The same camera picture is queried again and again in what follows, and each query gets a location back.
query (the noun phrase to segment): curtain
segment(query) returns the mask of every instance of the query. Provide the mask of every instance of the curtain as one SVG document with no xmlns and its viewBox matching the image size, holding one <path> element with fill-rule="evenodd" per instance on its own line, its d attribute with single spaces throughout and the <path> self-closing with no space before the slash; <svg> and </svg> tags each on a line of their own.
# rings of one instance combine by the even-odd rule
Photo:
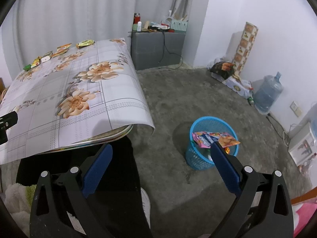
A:
<svg viewBox="0 0 317 238">
<path fill-rule="evenodd" d="M 17 0 L 3 23 L 10 75 L 70 42 L 124 37 L 129 47 L 135 12 L 142 22 L 161 22 L 169 10 L 189 14 L 190 5 L 191 0 Z"/>
</svg>

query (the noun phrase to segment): white bottle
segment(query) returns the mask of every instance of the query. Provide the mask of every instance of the white bottle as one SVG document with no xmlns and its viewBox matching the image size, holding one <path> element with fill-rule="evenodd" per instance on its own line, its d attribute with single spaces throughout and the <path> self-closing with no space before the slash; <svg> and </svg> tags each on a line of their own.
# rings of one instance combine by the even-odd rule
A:
<svg viewBox="0 0 317 238">
<path fill-rule="evenodd" d="M 140 32 L 141 31 L 141 27 L 142 27 L 142 22 L 138 22 L 137 23 L 137 32 Z"/>
</svg>

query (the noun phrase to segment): concrete floor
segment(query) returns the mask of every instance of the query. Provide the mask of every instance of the concrete floor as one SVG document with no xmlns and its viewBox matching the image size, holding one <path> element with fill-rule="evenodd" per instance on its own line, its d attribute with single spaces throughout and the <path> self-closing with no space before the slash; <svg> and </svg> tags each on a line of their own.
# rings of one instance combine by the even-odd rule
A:
<svg viewBox="0 0 317 238">
<path fill-rule="evenodd" d="M 141 185 L 151 200 L 154 238 L 211 233 L 235 198 L 216 168 L 195 171 L 186 164 L 189 129 L 202 116 L 216 116 L 232 126 L 243 165 L 263 173 L 279 169 L 291 198 L 311 188 L 267 119 L 205 69 L 150 69 L 138 76 L 156 130 L 151 135 L 147 126 L 135 126 L 129 137 Z"/>
</svg>

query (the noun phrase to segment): basket rim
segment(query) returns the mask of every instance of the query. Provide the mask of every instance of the basket rim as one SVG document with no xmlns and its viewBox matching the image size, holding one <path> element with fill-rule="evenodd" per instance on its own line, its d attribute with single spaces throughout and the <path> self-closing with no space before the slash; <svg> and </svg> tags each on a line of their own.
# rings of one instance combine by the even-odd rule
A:
<svg viewBox="0 0 317 238">
<path fill-rule="evenodd" d="M 237 134 L 235 133 L 235 131 L 233 130 L 233 128 L 232 128 L 228 123 L 226 123 L 224 120 L 221 120 L 221 119 L 219 119 L 219 118 L 217 118 L 217 117 L 214 117 L 214 116 L 203 116 L 203 117 L 198 118 L 196 121 L 194 121 L 194 123 L 191 125 L 191 129 L 190 129 L 190 131 L 189 131 L 189 138 L 190 138 L 191 146 L 192 146 L 192 148 L 194 149 L 194 151 L 199 155 L 199 157 L 200 157 L 202 160 L 204 160 L 204 161 L 206 161 L 206 162 L 208 162 L 208 163 L 214 165 L 215 163 L 214 163 L 212 160 L 209 160 L 209 159 L 205 158 L 205 157 L 198 151 L 198 149 L 196 149 L 196 147 L 193 146 L 193 142 L 194 142 L 194 140 L 193 140 L 193 135 L 192 135 L 193 129 L 194 129 L 194 127 L 195 127 L 195 125 L 196 125 L 197 123 L 199 123 L 200 121 L 206 120 L 206 119 L 213 119 L 213 120 L 220 121 L 221 123 L 225 124 L 225 125 L 232 131 L 233 136 L 234 136 L 234 138 L 235 138 L 236 140 L 238 140 L 238 137 L 237 137 Z M 237 154 L 238 154 L 239 144 L 237 144 L 236 146 L 237 146 L 237 147 L 236 147 L 236 151 L 235 151 L 234 154 L 233 154 L 234 156 L 237 156 Z"/>
</svg>

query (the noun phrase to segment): silver bolt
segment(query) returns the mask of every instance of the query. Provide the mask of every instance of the silver bolt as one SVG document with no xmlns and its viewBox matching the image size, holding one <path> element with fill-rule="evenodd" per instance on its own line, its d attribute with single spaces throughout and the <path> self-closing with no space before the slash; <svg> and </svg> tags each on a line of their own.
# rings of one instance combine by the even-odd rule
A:
<svg viewBox="0 0 317 238">
<path fill-rule="evenodd" d="M 251 166 L 245 166 L 244 167 L 244 170 L 248 173 L 251 173 L 253 171 L 252 167 Z"/>
<path fill-rule="evenodd" d="M 282 173 L 281 173 L 279 170 L 276 170 L 276 171 L 275 171 L 275 174 L 276 174 L 278 177 L 281 177 L 281 176 L 282 176 Z"/>
<path fill-rule="evenodd" d="M 72 173 L 72 174 L 74 174 L 74 173 L 76 173 L 76 172 L 78 172 L 78 167 L 77 166 L 74 166 L 74 167 L 72 167 L 71 169 L 70 169 L 70 172 Z"/>
<path fill-rule="evenodd" d="M 41 176 L 42 176 L 42 177 L 47 176 L 47 174 L 48 174 L 48 172 L 47 172 L 47 171 L 43 171 L 43 172 L 41 172 Z"/>
</svg>

